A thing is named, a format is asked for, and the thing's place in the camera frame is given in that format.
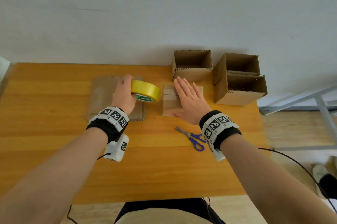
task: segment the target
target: cardboard box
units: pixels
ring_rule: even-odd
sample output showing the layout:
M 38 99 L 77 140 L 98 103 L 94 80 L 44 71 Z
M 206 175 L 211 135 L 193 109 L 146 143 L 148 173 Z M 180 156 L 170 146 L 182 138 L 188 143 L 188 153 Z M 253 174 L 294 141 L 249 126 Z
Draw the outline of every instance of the cardboard box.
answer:
M 264 76 L 225 72 L 214 86 L 214 102 L 216 104 L 245 106 L 266 94 L 268 92 Z
M 198 86 L 199 91 L 204 95 L 204 88 Z M 182 106 L 174 84 L 164 84 L 163 87 L 163 116 L 172 116 L 174 110 L 182 111 Z
M 90 102 L 87 111 L 87 120 L 89 121 L 98 112 L 111 105 L 112 94 L 115 92 L 117 82 L 120 77 L 100 76 L 96 77 L 91 84 Z M 130 121 L 145 120 L 145 103 L 136 101 L 136 106 L 129 115 Z
M 225 53 L 213 69 L 213 86 L 223 77 L 231 74 L 260 75 L 259 56 Z
M 213 69 L 210 50 L 175 50 L 172 81 L 178 76 L 189 82 L 202 81 Z

